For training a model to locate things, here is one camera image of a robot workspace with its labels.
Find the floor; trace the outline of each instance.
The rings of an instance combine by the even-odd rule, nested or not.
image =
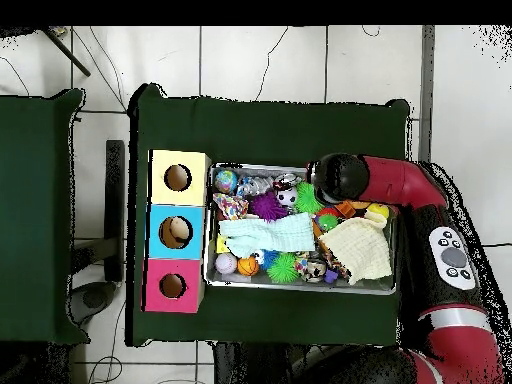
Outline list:
[[[491,53],[483,55],[480,44],[491,47],[468,28],[436,27],[433,161],[461,189],[482,242],[510,242],[512,221],[505,212],[512,204],[503,198],[500,184],[512,181],[512,124],[506,115],[512,73],[498,70]],[[124,111],[142,83],[159,83],[172,97],[241,101],[384,104],[404,98],[411,106],[412,158],[417,158],[421,26],[73,29],[62,41],[91,71],[88,78],[41,33],[2,40],[0,57],[16,69],[31,96],[48,97],[69,87],[86,91],[82,121],[73,128],[77,239],[102,237],[105,141],[128,142]],[[0,94],[27,94],[3,60]],[[510,247],[487,249],[505,299],[512,301],[506,279],[512,271],[510,252]],[[73,283],[102,278],[99,264],[75,275]],[[212,350],[206,342],[125,346],[124,294],[120,285],[113,304],[88,325],[91,343],[73,355],[75,384],[213,384]],[[95,365],[111,355],[122,363],[122,372],[109,359]],[[104,383],[109,370],[112,381]]]

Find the white cloth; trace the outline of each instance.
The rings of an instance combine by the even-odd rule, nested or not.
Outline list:
[[[382,232],[387,220],[373,213],[367,218],[347,219],[320,236],[336,259],[350,271],[350,285],[362,279],[374,280],[392,274],[389,246]]]

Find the orange ball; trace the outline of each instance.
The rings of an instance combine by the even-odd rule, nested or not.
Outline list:
[[[258,265],[258,262],[256,262],[256,258],[254,256],[238,260],[238,272],[242,275],[251,277],[255,275],[259,269],[260,266]]]

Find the light blue towel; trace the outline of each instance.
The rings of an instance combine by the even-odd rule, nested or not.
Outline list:
[[[248,258],[258,249],[278,252],[315,250],[313,222],[307,213],[272,222],[237,219],[221,221],[219,225],[221,235],[228,237],[226,246],[239,258]]]

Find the metal tray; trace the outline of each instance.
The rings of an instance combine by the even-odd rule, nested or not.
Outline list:
[[[208,187],[213,187],[213,182],[217,173],[222,170],[231,170],[238,177],[277,177],[285,173],[293,173],[305,179],[306,170],[304,168],[277,167],[266,165],[247,165],[247,164],[213,164],[209,169]],[[332,292],[332,293],[357,293],[368,295],[391,295],[396,291],[396,282],[394,275],[379,278],[376,280],[360,280],[353,286],[349,285],[346,280],[338,279],[332,284],[325,282],[306,283],[298,278],[291,284],[273,283],[266,272],[260,271],[253,277],[236,276],[237,281],[225,281],[223,276],[215,269],[216,238],[219,232],[218,221],[215,217],[215,205],[208,196],[207,213],[206,213],[206,229],[205,229],[205,249],[203,257],[203,278],[207,284],[212,286],[229,286],[244,287],[269,290],[300,290],[312,292]],[[390,218],[388,224],[384,228],[384,235],[389,244],[389,253],[391,261],[391,269],[395,270],[396,265],[396,216],[390,210]]]

